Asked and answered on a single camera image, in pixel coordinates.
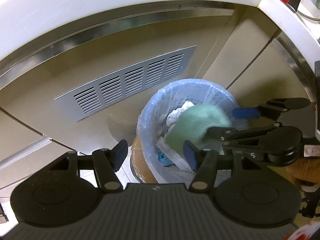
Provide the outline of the person right hand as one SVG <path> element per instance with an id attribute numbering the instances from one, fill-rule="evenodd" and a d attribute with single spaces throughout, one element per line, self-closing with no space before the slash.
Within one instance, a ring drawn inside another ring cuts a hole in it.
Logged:
<path id="1" fill-rule="evenodd" d="M 300 188 L 302 181 L 319 184 L 320 182 L 319 158 L 300 158 L 286 167 L 288 180 Z"/>

